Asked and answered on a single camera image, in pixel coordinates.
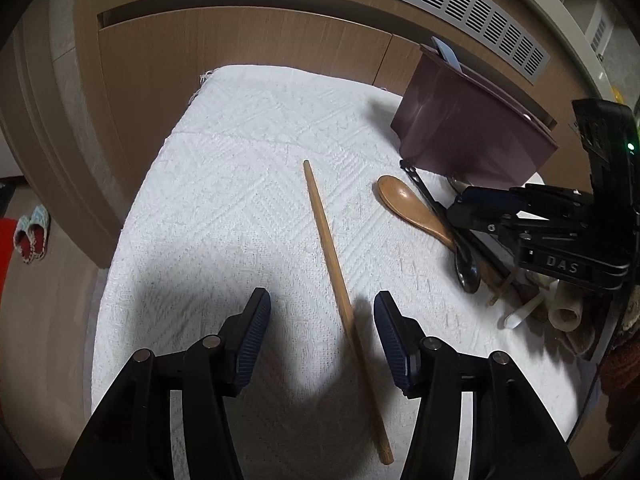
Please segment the gloved right hand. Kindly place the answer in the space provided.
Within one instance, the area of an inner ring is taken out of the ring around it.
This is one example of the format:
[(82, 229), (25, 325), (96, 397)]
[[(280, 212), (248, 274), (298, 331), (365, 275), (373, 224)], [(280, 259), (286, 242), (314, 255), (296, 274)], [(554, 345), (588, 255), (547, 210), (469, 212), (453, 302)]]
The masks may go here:
[(544, 294), (548, 321), (564, 335), (567, 349), (575, 356), (586, 354), (596, 339), (596, 330), (585, 314), (584, 290), (533, 271), (526, 271), (525, 276)]

